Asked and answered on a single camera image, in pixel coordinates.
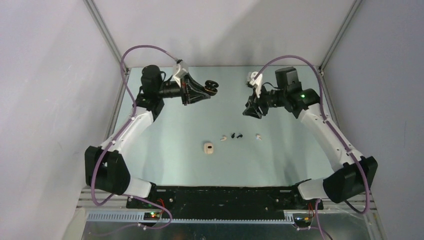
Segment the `black earbud charging case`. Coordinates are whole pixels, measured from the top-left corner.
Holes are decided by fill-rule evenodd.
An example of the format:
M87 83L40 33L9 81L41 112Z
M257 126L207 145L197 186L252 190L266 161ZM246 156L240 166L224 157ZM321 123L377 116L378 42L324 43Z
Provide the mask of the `black earbud charging case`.
M212 97L218 93L218 87L219 84L213 80L206 80L204 83L204 90Z

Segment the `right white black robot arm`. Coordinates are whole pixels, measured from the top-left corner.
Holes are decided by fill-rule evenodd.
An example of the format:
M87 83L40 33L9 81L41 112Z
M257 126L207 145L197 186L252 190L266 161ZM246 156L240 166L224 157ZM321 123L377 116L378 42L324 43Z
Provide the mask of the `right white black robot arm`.
M377 171L374 157L364 157L335 126L324 111L322 100L311 88L303 89L294 67L275 71L277 88L266 90L263 75L250 72L247 85L253 89L248 98L243 115L261 119L270 108L285 108L307 127L328 158L330 176L306 180L297 185L291 194L291 204L304 209L311 200L330 199L338 204L358 194L368 193Z

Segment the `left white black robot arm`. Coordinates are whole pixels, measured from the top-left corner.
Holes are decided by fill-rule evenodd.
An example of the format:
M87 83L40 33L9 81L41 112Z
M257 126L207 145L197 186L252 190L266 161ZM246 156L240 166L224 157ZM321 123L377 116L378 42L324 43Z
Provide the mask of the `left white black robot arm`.
M121 129L100 146L89 146L84 153L85 181L90 187L119 196L137 196L145 208L156 206L158 194L151 190L152 182L131 175L125 162L129 148L158 118L165 99L181 98L186 106L210 99L219 87L212 80L203 85L196 82L183 61L173 67L168 80L163 74L157 65L144 67L139 93Z

